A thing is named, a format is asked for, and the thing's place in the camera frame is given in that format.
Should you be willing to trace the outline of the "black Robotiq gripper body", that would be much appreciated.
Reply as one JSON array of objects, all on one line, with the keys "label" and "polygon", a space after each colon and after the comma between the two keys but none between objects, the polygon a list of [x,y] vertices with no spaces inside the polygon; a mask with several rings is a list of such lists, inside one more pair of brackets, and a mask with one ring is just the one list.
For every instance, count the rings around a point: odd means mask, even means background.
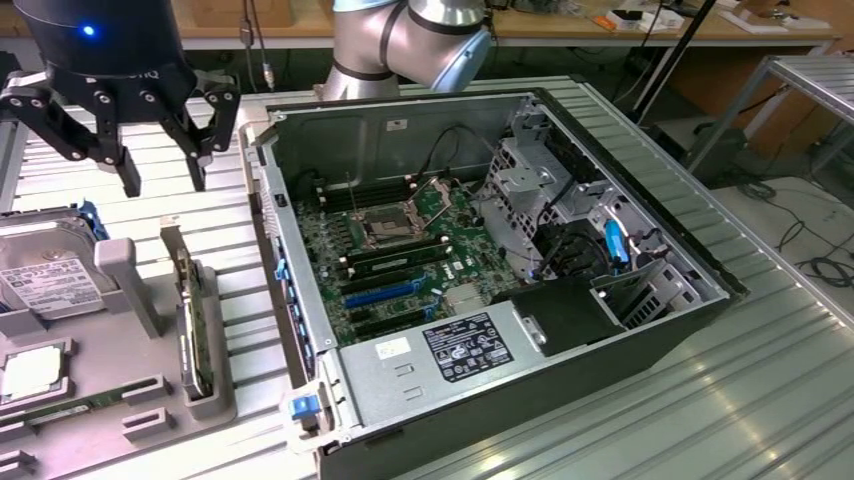
[{"label": "black Robotiq gripper body", "polygon": [[197,88],[169,1],[17,1],[49,84],[95,113],[111,97],[122,123],[157,122],[151,94],[178,114]]}]

